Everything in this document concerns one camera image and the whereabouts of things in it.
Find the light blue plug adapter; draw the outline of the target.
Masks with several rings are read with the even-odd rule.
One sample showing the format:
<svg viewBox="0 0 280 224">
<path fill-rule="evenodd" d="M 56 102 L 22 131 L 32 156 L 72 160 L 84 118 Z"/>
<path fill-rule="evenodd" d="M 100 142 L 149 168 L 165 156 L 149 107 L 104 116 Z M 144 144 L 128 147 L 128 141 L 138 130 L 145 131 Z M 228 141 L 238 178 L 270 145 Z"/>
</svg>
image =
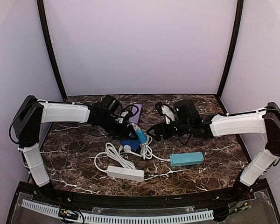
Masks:
<svg viewBox="0 0 280 224">
<path fill-rule="evenodd" d="M 138 141 L 140 142 L 140 144 L 146 143 L 146 141 L 147 141 L 146 134 L 142 130 L 136 130 L 135 132 L 138 136 Z"/>
</svg>

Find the dark blue cube socket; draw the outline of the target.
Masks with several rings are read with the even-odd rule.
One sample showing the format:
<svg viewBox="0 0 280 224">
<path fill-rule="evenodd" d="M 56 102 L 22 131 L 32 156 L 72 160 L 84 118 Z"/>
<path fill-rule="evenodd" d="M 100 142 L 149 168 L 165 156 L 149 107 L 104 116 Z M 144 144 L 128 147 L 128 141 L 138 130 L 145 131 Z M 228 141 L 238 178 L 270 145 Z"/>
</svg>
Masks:
<svg viewBox="0 0 280 224">
<path fill-rule="evenodd" d="M 120 141 L 122 146 L 128 145 L 131 148 L 131 151 L 137 152 L 141 141 L 140 140 L 121 140 Z"/>
</svg>

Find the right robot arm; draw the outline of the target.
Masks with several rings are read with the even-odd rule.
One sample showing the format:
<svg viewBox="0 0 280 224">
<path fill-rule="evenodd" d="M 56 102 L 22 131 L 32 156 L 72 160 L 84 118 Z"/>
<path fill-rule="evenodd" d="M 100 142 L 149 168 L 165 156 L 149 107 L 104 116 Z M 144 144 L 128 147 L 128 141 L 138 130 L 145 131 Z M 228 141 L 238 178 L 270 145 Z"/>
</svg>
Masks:
<svg viewBox="0 0 280 224">
<path fill-rule="evenodd" d="M 191 100 L 180 100 L 173 107 L 157 103 L 156 109 L 165 121 L 146 131 L 155 141 L 183 135 L 210 139 L 234 134 L 265 134 L 267 142 L 264 148 L 239 175 L 238 182 L 242 186 L 252 186 L 280 159 L 280 108 L 274 102 L 254 111 L 205 117 L 199 115 Z"/>
</svg>

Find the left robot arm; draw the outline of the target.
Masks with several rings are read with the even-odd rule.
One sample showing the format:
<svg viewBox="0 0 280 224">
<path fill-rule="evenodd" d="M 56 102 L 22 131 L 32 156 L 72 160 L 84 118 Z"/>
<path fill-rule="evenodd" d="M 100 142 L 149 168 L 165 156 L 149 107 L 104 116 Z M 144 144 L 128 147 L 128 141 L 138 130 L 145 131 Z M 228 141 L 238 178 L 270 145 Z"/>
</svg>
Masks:
<svg viewBox="0 0 280 224">
<path fill-rule="evenodd" d="M 41 124 L 86 123 L 103 128 L 113 139 L 137 140 L 133 126 L 125 117 L 115 113 L 121 106 L 121 103 L 110 95 L 93 105 L 45 101 L 29 95 L 14 116 L 8 133 L 15 134 L 16 139 L 11 138 L 11 141 L 18 145 L 35 184 L 43 187 L 49 184 L 50 179 L 39 149 Z"/>
</svg>

